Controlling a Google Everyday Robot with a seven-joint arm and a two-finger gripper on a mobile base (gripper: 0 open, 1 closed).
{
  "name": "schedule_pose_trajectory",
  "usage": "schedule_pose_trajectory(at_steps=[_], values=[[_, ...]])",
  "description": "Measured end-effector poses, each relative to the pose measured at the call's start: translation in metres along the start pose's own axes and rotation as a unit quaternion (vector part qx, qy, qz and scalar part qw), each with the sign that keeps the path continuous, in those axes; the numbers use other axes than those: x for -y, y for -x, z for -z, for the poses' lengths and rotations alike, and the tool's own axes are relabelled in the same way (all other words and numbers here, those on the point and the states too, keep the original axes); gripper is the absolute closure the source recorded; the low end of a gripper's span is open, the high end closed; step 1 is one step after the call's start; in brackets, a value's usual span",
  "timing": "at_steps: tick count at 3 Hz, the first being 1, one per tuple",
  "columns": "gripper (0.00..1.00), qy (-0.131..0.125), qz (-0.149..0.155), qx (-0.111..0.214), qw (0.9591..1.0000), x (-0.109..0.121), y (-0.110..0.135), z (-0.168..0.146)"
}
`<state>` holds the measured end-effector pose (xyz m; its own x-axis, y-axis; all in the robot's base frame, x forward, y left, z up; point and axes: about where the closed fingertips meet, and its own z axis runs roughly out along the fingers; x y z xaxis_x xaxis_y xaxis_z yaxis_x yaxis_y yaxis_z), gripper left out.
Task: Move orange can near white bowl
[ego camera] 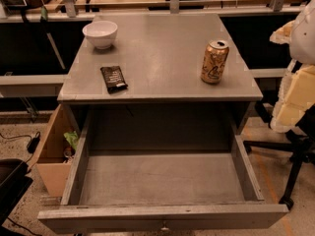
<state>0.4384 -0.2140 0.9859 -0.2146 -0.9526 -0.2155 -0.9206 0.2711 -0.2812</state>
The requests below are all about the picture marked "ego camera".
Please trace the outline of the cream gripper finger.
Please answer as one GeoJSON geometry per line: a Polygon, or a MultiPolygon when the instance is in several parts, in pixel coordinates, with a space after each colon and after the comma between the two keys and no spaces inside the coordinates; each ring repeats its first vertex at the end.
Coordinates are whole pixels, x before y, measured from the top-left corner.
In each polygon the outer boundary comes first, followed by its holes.
{"type": "Polygon", "coordinates": [[[293,24],[294,21],[290,21],[274,31],[270,36],[270,42],[276,44],[290,44],[293,24]]]}
{"type": "Polygon", "coordinates": [[[284,76],[275,104],[271,128],[285,133],[315,104],[315,66],[303,64],[294,74],[284,76]]]}

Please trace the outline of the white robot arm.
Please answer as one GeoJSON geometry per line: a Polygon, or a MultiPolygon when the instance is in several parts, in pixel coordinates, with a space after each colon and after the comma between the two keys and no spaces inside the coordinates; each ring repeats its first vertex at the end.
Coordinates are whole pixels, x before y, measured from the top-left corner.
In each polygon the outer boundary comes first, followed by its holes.
{"type": "Polygon", "coordinates": [[[274,131],[285,133],[315,104],[315,0],[274,31],[270,41],[288,44],[291,57],[270,123],[274,131]]]}

